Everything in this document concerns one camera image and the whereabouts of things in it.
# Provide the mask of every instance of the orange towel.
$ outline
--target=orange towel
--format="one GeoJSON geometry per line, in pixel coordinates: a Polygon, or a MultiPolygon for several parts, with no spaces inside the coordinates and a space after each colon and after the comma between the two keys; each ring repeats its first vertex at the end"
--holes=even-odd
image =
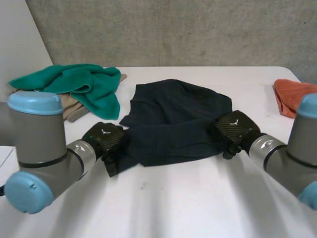
{"type": "Polygon", "coordinates": [[[298,83],[288,79],[278,79],[274,82],[274,92],[281,115],[295,118],[302,97],[317,93],[317,85],[298,83]]]}

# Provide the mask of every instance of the blue cap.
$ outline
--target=blue cap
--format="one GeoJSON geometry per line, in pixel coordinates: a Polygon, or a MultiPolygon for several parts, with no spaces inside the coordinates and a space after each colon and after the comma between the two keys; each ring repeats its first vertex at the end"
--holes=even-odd
{"type": "Polygon", "coordinates": [[[297,113],[309,118],[317,118],[317,93],[304,96],[297,113]]]}
{"type": "Polygon", "coordinates": [[[15,172],[7,180],[4,193],[11,205],[23,213],[38,213],[54,201],[50,187],[29,172],[15,172]]]}
{"type": "Polygon", "coordinates": [[[317,181],[305,187],[298,198],[310,208],[317,210],[317,181]]]}
{"type": "Polygon", "coordinates": [[[12,109],[35,115],[56,115],[63,112],[60,96],[44,92],[16,92],[9,97],[12,109]]]}

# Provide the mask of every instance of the white table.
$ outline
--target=white table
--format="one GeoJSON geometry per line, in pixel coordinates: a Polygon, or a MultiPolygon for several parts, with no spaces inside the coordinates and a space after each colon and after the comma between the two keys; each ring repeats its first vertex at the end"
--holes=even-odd
{"type": "MultiPolygon", "coordinates": [[[[282,67],[123,67],[119,120],[130,111],[135,85],[175,78],[232,98],[233,109],[287,142],[293,120],[278,112],[272,84],[298,81],[282,67]]],[[[65,123],[67,143],[96,122],[88,114],[65,123]]],[[[0,181],[17,170],[12,153],[0,181]]],[[[227,161],[131,168],[109,178],[103,163],[35,215],[15,211],[0,198],[2,238],[315,238],[317,212],[302,205],[260,170],[245,152],[227,161]]]]}

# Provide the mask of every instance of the green towel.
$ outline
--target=green towel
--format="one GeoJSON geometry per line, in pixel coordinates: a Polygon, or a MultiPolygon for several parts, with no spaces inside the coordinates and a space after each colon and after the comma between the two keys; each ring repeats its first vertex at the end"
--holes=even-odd
{"type": "Polygon", "coordinates": [[[120,104],[114,92],[121,73],[95,64],[53,65],[9,82],[16,89],[70,93],[102,119],[118,119],[120,104]]]}

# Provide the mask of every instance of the concrete wall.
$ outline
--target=concrete wall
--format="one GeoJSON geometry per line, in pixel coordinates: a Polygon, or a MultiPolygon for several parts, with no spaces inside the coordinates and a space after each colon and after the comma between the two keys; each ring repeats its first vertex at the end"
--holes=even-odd
{"type": "Polygon", "coordinates": [[[53,63],[279,65],[317,83],[316,0],[27,0],[53,63]]]}

